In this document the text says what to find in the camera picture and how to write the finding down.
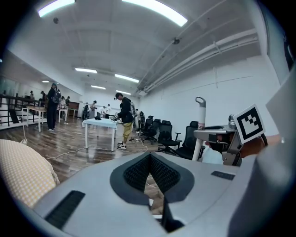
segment table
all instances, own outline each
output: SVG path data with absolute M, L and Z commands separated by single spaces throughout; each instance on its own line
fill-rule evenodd
M 69 114 L 70 114 L 70 110 L 73 110 L 74 112 L 73 112 L 73 118 L 75 117 L 75 111 L 78 111 L 78 109 L 68 109 L 68 116 L 69 116 Z
M 59 110 L 59 122 L 61 120 L 61 111 L 65 111 L 65 121 L 67 121 L 67 113 L 68 113 L 68 109 L 60 109 Z
M 87 127 L 88 125 L 96 125 L 101 127 L 108 127 L 112 128 L 112 142 L 111 142 L 111 151 L 114 151 L 114 139 L 116 136 L 116 130 L 117 130 L 117 121 L 114 122 L 111 119 L 102 118 L 101 120 L 95 120 L 94 118 L 86 119 L 82 122 L 82 125 L 85 125 L 85 148 L 88 149 L 87 144 Z
M 40 117 L 42 117 L 42 124 L 43 124 L 43 115 L 44 115 L 44 112 L 46 112 L 45 108 L 37 107 L 37 106 L 27 106 L 27 127 L 29 127 L 29 109 L 38 112 L 38 131 L 41 132 Z

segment man in black jacket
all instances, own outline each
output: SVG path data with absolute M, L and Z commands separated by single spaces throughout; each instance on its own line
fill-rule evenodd
M 131 133 L 134 121 L 133 115 L 130 112 L 131 101 L 128 98 L 124 97 L 121 93 L 116 93 L 115 98 L 121 101 L 120 113 L 118 113 L 117 116 L 119 119 L 122 119 L 122 123 L 124 126 L 123 141 L 118 143 L 117 149 L 126 150 L 126 143 Z
M 51 88 L 47 94 L 48 104 L 47 104 L 47 131 L 54 131 L 56 128 L 56 110 L 59 103 L 55 103 L 53 98 L 56 94 L 57 86 L 52 83 Z

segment black pants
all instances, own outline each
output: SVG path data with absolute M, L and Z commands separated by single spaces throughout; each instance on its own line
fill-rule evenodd
M 56 109 L 57 105 L 47 107 L 47 126 L 49 129 L 54 129 L 56 126 Z

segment black rectangular strip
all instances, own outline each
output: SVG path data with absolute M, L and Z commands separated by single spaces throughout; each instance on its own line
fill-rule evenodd
M 71 191 L 45 218 L 49 223 L 61 229 L 68 221 L 76 207 L 79 205 L 85 193 Z
M 217 176 L 219 178 L 223 178 L 223 179 L 226 179 L 226 180 L 233 180 L 234 177 L 235 177 L 235 175 L 224 173 L 224 172 L 221 172 L 221 171 L 214 171 L 211 175 Z

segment linear light fixture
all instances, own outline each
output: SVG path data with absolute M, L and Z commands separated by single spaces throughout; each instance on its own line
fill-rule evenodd
M 93 88 L 98 88 L 98 89 L 102 89 L 102 90 L 106 90 L 105 87 L 97 87 L 97 86 L 91 86 L 91 87 L 93 87 Z
M 119 93 L 122 93 L 122 94 L 128 94 L 128 95 L 131 95 L 131 93 L 128 93 L 128 92 L 124 92 L 124 91 L 117 91 L 116 92 L 119 92 Z
M 118 78 L 121 78 L 121 79 L 126 79 L 126 80 L 129 80 L 129 81 L 135 82 L 135 83 L 139 83 L 139 80 L 133 79 L 133 78 L 130 78 L 130 77 L 127 77 L 127 76 L 122 76 L 122 75 L 119 75 L 119 74 L 115 74 L 115 77 L 118 77 Z
M 155 11 L 176 23 L 178 26 L 183 26 L 188 20 L 175 10 L 171 9 L 167 5 L 155 0 L 122 0 L 122 2 L 129 2 L 137 4 L 139 6 L 146 7 L 152 11 Z
M 91 70 L 91 69 L 79 69 L 79 68 L 75 68 L 75 70 L 78 71 L 78 72 L 98 73 L 96 70 Z
M 50 13 L 62 6 L 66 6 L 66 5 L 69 5 L 71 3 L 75 3 L 75 0 L 57 0 L 57 1 L 54 1 L 50 4 L 48 4 L 47 6 L 45 6 L 44 8 L 40 9 L 38 11 L 39 13 L 39 16 L 42 17 L 44 15 L 46 15 L 47 13 Z

